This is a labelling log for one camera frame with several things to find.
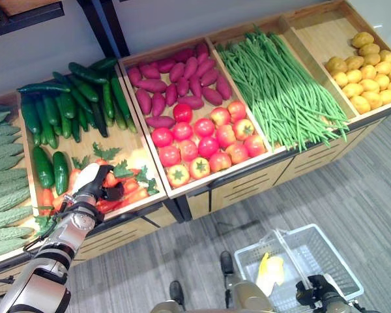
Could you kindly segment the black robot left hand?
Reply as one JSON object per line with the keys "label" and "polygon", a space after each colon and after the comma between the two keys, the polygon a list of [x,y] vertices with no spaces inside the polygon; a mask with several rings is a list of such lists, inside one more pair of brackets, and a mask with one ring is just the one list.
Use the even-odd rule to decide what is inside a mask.
{"label": "black robot left hand", "polygon": [[115,186],[104,187],[103,182],[109,173],[113,173],[112,165],[89,164],[82,170],[72,188],[72,197],[78,201],[81,197],[98,200],[117,201],[124,195],[124,188],[121,182]]}

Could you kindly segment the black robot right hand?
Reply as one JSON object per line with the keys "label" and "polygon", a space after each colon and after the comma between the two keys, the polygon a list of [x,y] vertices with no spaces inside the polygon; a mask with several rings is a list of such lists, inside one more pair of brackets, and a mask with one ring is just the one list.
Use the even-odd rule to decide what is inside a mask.
{"label": "black robot right hand", "polygon": [[311,283],[310,288],[306,288],[303,281],[296,284],[296,300],[302,306],[314,308],[317,301],[323,299],[326,293],[336,293],[336,288],[331,285],[323,275],[312,275],[308,277]]}

